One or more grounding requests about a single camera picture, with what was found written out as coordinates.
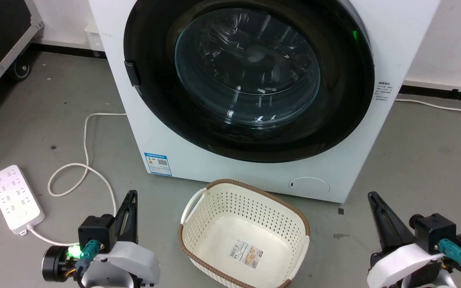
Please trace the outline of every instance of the white wall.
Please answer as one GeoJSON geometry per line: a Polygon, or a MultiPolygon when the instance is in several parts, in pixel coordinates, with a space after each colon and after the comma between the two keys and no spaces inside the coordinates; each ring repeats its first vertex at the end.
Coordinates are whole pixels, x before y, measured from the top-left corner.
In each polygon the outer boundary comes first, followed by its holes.
{"type": "Polygon", "coordinates": [[[442,0],[405,84],[461,91],[461,0],[442,0]]]}
{"type": "MultiPolygon", "coordinates": [[[[34,0],[45,22],[37,42],[90,49],[84,28],[94,24],[87,0],[34,0]]],[[[405,84],[461,91],[461,0],[442,0],[405,84]]]]}
{"type": "Polygon", "coordinates": [[[33,0],[44,21],[36,42],[57,46],[90,49],[84,34],[88,24],[95,24],[88,0],[33,0]]]}

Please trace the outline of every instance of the white plastic basket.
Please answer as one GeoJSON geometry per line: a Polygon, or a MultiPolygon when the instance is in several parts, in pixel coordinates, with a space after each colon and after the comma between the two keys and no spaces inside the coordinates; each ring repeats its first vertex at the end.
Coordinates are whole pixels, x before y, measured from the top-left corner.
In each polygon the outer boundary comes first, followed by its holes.
{"type": "Polygon", "coordinates": [[[285,288],[305,258],[310,233],[297,208],[222,179],[192,197],[178,237],[192,263],[229,288],[285,288]]]}

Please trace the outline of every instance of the power outlet socket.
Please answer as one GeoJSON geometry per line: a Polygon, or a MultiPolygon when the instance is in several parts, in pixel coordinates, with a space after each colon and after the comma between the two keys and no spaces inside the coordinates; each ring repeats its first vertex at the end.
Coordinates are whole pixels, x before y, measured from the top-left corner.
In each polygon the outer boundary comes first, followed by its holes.
{"type": "Polygon", "coordinates": [[[8,228],[17,235],[25,235],[28,224],[35,226],[44,220],[44,212],[16,165],[0,171],[0,209],[8,228]]]}

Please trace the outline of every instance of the energy label sticker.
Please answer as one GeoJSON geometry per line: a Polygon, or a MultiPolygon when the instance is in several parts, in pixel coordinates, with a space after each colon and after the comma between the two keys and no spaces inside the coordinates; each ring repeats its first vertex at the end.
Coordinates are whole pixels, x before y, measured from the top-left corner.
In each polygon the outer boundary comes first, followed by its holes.
{"type": "Polygon", "coordinates": [[[263,251],[238,239],[229,256],[255,269],[261,261],[263,251]]]}
{"type": "Polygon", "coordinates": [[[170,165],[168,158],[165,155],[145,153],[148,168],[152,174],[171,176],[170,165]]]}

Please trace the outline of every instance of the green indicator light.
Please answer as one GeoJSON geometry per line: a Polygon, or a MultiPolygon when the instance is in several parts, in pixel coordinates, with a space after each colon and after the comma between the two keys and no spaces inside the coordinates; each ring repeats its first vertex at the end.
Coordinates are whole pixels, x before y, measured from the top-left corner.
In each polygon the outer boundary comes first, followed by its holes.
{"type": "Polygon", "coordinates": [[[67,255],[71,258],[81,258],[82,251],[79,245],[70,246],[67,250],[67,255]]]}

